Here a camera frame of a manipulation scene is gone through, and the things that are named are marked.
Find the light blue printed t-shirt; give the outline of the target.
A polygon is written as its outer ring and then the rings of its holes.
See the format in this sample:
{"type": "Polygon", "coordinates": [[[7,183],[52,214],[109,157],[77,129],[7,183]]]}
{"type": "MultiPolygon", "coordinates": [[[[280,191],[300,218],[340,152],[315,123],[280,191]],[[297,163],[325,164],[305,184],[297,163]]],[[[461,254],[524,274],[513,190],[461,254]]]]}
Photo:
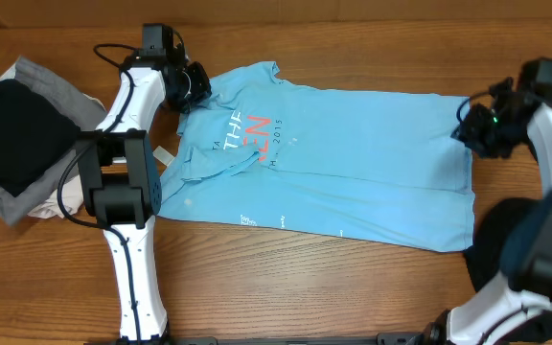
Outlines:
{"type": "Polygon", "coordinates": [[[211,81],[179,123],[160,216],[437,252],[472,244],[472,154],[451,136],[461,99],[321,90],[273,61],[211,81]]]}

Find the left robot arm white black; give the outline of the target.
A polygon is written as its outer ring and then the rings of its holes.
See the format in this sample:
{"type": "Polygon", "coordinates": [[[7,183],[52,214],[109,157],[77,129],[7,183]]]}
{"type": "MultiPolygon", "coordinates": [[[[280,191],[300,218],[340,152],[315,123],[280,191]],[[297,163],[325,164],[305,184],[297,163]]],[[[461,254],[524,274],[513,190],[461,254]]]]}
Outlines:
{"type": "Polygon", "coordinates": [[[150,127],[162,104],[184,113],[210,93],[203,67],[186,54],[141,49],[120,64],[120,89],[104,120],[77,142],[87,213],[103,231],[121,307],[120,344],[169,344],[154,258],[162,187],[150,127]]]}

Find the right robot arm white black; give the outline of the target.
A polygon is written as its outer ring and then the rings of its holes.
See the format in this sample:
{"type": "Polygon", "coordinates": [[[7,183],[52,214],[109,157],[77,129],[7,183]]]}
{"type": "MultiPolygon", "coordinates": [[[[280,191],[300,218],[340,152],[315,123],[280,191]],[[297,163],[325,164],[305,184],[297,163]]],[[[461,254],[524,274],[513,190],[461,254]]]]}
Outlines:
{"type": "Polygon", "coordinates": [[[399,344],[512,344],[552,338],[552,72],[522,73],[489,90],[454,137],[482,158],[504,158],[526,144],[540,168],[542,197],[511,198],[483,222],[466,260],[478,289],[422,333],[399,344]]]}

